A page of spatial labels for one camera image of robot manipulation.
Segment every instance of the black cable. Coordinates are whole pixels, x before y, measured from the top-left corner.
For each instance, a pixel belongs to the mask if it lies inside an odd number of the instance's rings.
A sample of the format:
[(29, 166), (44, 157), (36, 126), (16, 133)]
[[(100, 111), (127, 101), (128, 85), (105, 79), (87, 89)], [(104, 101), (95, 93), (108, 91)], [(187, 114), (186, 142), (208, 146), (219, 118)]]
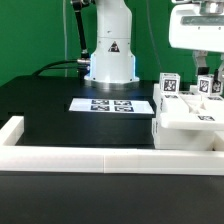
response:
[(53, 63), (50, 63), (50, 64), (42, 67), (41, 69), (38, 69), (37, 71), (35, 71), (32, 74), (32, 76), (38, 76), (42, 71), (44, 71), (44, 70), (46, 70), (48, 68), (51, 68), (53, 66), (62, 65), (62, 64), (73, 64), (73, 63), (77, 63), (77, 60), (73, 59), (73, 60), (64, 60), (64, 61), (53, 62)]
[(83, 69), (85, 69), (86, 68), (86, 66), (83, 66), (83, 67), (77, 67), (77, 66), (69, 66), (69, 67), (49, 67), (49, 68), (45, 68), (45, 69), (42, 69), (42, 71), (41, 72), (39, 72), (37, 75), (35, 75), (35, 76), (38, 76), (40, 73), (42, 73), (42, 72), (44, 72), (44, 71), (47, 71), (47, 70), (63, 70), (63, 69), (78, 69), (78, 68), (83, 68)]

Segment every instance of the warning label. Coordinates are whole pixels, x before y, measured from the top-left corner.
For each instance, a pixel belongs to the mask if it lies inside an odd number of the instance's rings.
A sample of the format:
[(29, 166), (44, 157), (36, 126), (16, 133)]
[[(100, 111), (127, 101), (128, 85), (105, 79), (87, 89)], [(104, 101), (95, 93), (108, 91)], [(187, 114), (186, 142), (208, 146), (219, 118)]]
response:
[(114, 43), (110, 47), (109, 52), (115, 52), (115, 53), (119, 53), (120, 52), (120, 49), (119, 49), (116, 41), (114, 41)]

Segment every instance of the cable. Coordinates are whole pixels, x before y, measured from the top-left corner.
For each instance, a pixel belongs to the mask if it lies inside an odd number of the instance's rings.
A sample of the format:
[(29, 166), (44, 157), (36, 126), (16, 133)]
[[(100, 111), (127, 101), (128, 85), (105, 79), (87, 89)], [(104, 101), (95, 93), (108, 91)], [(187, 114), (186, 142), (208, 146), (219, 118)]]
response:
[(77, 67), (77, 66), (66, 66), (66, 67), (50, 67), (50, 68), (45, 68), (42, 70), (38, 70), (38, 74), (36, 74), (35, 76), (39, 76), (40, 73), (47, 71), (47, 70), (63, 70), (63, 69), (86, 69), (86, 66), (82, 66), (82, 67)]
[(152, 46), (153, 46), (153, 50), (154, 50), (154, 54), (155, 54), (155, 57), (156, 57), (156, 61), (157, 61), (159, 70), (160, 70), (160, 72), (162, 72), (163, 71), (163, 67), (162, 67), (162, 64), (161, 64), (161, 61), (160, 61), (159, 53), (158, 53), (158, 50), (157, 50), (157, 47), (156, 47), (156, 43), (155, 43), (154, 34), (153, 34), (153, 31), (152, 31), (152, 23), (151, 23), (149, 1), (151, 1), (151, 0), (146, 0), (149, 34), (150, 34), (150, 37), (151, 37)]
[(57, 65), (63, 65), (63, 64), (72, 64), (72, 63), (77, 63), (77, 60), (66, 60), (66, 61), (57, 61), (54, 63), (50, 63), (44, 67), (42, 67), (41, 69), (35, 71), (32, 76), (38, 76), (42, 71), (50, 69), (53, 66), (57, 66)]
[[(68, 60), (68, 33), (67, 33), (67, 10), (66, 0), (63, 0), (63, 28), (64, 28), (64, 46), (65, 46), (65, 60)], [(65, 70), (65, 77), (68, 77), (68, 70)]]

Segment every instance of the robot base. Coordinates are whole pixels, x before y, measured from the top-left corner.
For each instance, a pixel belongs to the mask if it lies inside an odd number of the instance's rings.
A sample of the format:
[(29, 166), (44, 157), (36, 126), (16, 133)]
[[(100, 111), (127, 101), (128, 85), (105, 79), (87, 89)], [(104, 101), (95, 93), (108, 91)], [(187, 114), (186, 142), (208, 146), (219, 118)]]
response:
[(128, 83), (106, 83), (106, 82), (97, 82), (95, 80), (85, 77), (84, 83), (87, 86), (91, 86), (99, 89), (108, 89), (108, 90), (127, 90), (127, 89), (137, 89), (139, 87), (139, 78), (136, 78), (132, 82)]

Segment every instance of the white block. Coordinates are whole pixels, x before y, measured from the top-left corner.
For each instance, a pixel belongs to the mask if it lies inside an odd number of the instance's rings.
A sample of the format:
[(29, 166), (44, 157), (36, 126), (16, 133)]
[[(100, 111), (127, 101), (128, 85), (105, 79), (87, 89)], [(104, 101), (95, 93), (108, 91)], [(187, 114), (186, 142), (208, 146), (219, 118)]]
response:
[(224, 154), (212, 151), (138, 150), (139, 173), (223, 175)]
[(137, 173), (138, 153), (136, 149), (108, 151), (104, 157), (105, 173)]
[(85, 148), (6, 146), (0, 150), (0, 170), (103, 173), (103, 152)]
[(162, 94), (160, 110), (167, 113), (189, 113), (188, 105), (178, 95)]
[(204, 109), (204, 104), (202, 101), (185, 100), (185, 102), (189, 106), (190, 113), (199, 114), (199, 111)]
[(202, 115), (202, 114), (203, 114), (203, 116), (210, 116), (211, 115), (211, 112), (209, 112), (209, 111), (207, 111), (203, 108), (198, 108), (197, 112), (198, 112), (198, 115)]
[(155, 134), (156, 134), (156, 118), (152, 118), (152, 129), (151, 129), (151, 133), (152, 133), (152, 137), (155, 138)]
[(221, 96), (203, 97), (204, 108), (211, 114), (224, 114), (224, 99)]
[(15, 145), (23, 132), (24, 117), (13, 116), (0, 130), (0, 145)]
[(224, 151), (224, 131), (215, 132), (214, 150)]
[(160, 90), (164, 94), (178, 94), (180, 76), (176, 73), (160, 73)]
[(156, 149), (198, 151), (213, 149), (214, 134), (211, 131), (166, 129), (161, 127), (158, 121), (154, 126)]
[(198, 94), (198, 86), (197, 85), (190, 85), (190, 92)]
[(224, 130), (224, 115), (161, 113), (161, 126), (184, 130)]
[(199, 93), (194, 93), (191, 91), (180, 91), (179, 96), (183, 100), (201, 101), (202, 97)]
[(154, 90), (153, 90), (153, 100), (158, 107), (161, 100), (161, 93), (160, 93), (160, 86), (159, 84), (154, 84)]

